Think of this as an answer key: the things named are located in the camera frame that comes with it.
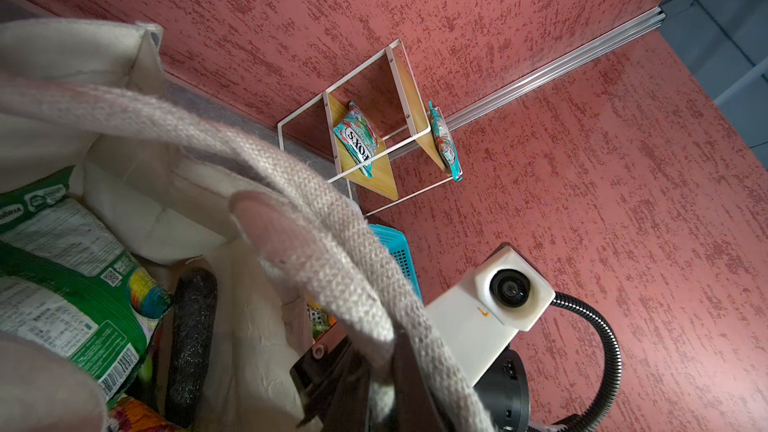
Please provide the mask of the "orange Fox's candy bag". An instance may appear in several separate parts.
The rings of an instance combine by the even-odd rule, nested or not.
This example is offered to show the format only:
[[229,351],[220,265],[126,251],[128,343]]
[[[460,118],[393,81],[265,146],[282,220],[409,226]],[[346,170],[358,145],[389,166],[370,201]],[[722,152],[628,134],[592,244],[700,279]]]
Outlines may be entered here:
[[143,402],[123,395],[108,411],[108,432],[186,432]]

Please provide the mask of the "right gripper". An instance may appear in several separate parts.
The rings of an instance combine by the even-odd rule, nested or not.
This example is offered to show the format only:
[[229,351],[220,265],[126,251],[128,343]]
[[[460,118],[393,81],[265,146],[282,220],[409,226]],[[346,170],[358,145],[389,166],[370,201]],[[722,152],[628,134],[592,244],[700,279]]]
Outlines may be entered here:
[[[404,331],[397,331],[393,378],[395,402],[384,423],[374,423],[373,372],[338,325],[294,363],[290,376],[300,396],[304,426],[314,419],[323,431],[454,431],[445,407],[424,381]],[[528,380],[519,355],[505,348],[475,384],[497,431],[526,431],[530,420]]]

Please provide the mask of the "cream canvas tote bag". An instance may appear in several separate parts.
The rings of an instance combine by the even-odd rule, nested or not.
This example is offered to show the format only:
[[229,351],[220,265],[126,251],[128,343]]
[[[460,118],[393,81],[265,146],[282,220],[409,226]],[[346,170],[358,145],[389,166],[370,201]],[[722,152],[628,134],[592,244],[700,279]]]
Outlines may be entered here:
[[158,25],[29,19],[1,27],[1,188],[75,165],[75,193],[132,252],[205,258],[223,282],[201,428],[288,431],[289,363],[311,297],[372,365],[383,427],[414,404],[392,376],[402,328],[418,374],[458,431],[491,416],[394,258],[350,200],[304,161],[162,97]]

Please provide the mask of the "dark green cucumber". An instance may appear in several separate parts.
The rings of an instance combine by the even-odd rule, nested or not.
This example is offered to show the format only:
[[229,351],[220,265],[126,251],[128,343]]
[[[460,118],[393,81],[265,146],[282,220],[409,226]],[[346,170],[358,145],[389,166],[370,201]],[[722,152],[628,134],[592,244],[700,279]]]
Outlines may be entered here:
[[218,302],[216,277],[203,268],[181,274],[175,289],[166,418],[182,428],[195,420],[210,361]]

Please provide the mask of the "yellow Fox's candy bag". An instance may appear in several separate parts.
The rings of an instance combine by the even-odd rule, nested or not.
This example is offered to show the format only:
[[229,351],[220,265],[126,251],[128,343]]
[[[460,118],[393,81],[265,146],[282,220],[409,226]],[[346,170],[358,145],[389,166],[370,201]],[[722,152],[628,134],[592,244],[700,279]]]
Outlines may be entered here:
[[1,329],[72,362],[114,404],[172,298],[71,197],[72,172],[65,167],[1,196]]

